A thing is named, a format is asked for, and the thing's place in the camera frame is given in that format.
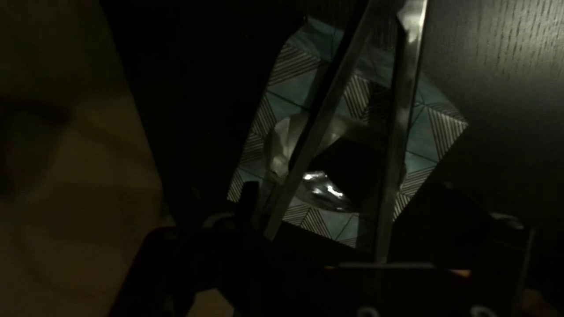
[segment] dark object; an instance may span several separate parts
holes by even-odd
[[[392,225],[389,260],[466,267],[489,213],[433,172]]]
[[[158,228],[145,237],[108,315],[182,317],[193,294],[209,286],[239,313],[257,317],[516,315],[531,230],[491,220],[482,241],[470,276],[461,278],[427,264],[318,265],[223,221],[188,237]]]
[[[101,0],[163,197],[186,232],[223,211],[274,58],[301,22],[251,0]]]

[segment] dark wooden surface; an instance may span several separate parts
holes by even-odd
[[[556,232],[564,191],[564,1],[431,0],[422,70],[470,123],[440,176]]]

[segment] metal rod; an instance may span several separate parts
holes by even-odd
[[[385,170],[380,204],[376,207],[375,262],[385,262],[389,251],[394,195],[405,160],[410,109],[415,95],[422,28],[427,0],[406,0],[398,10],[399,40],[392,73],[392,117],[387,133]]]

